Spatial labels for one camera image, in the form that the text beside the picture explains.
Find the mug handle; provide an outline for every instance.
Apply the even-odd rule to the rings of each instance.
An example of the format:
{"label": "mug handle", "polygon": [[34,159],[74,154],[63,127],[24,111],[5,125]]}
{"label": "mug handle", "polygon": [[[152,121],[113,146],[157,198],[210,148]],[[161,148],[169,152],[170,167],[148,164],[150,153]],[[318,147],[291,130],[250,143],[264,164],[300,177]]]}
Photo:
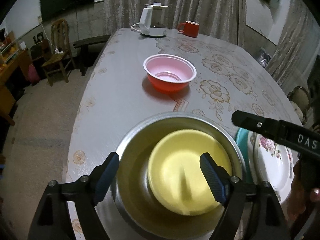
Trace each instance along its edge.
{"label": "mug handle", "polygon": [[179,26],[178,26],[178,28],[177,28],[178,31],[181,32],[181,33],[183,33],[183,30],[181,30],[180,28],[181,28],[183,25],[187,25],[187,24],[186,24],[186,23],[180,23]]}

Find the kettle lid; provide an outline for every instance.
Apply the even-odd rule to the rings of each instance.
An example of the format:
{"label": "kettle lid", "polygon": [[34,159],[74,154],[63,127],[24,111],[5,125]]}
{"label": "kettle lid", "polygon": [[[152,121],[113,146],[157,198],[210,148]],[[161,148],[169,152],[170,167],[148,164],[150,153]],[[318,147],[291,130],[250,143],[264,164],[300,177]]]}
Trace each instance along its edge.
{"label": "kettle lid", "polygon": [[153,4],[145,4],[145,6],[169,8],[169,6],[161,5],[161,3],[159,3],[159,2],[154,2]]}

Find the electric kettle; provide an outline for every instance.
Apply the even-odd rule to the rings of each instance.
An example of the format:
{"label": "electric kettle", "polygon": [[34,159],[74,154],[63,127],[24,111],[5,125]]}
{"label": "electric kettle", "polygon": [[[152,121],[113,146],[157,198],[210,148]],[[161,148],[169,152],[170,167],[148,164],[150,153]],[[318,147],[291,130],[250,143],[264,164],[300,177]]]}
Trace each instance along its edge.
{"label": "electric kettle", "polygon": [[154,2],[145,4],[140,18],[140,33],[148,37],[165,37],[167,35],[167,19],[164,10],[169,6]]}

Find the floral plate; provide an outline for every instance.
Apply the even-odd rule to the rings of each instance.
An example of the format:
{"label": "floral plate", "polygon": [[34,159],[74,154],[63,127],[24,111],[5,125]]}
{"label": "floral plate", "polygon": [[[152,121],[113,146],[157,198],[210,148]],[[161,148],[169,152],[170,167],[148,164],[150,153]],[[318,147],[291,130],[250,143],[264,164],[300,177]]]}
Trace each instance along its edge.
{"label": "floral plate", "polygon": [[249,167],[253,181],[271,183],[280,204],[289,196],[293,179],[293,158],[290,149],[260,134],[248,134]]}

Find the curtain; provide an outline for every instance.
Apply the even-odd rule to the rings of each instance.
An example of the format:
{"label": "curtain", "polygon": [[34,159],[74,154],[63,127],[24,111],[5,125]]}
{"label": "curtain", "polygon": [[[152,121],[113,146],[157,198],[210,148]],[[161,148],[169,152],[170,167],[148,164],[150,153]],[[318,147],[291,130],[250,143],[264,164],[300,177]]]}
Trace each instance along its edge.
{"label": "curtain", "polygon": [[199,33],[243,46],[245,0],[105,0],[105,33],[138,23],[145,4],[153,2],[169,6],[168,28],[194,21],[200,24]]}
{"label": "curtain", "polygon": [[291,0],[280,42],[266,70],[284,88],[294,74],[310,73],[308,65],[317,54],[319,41],[319,25],[308,7],[302,0]]}

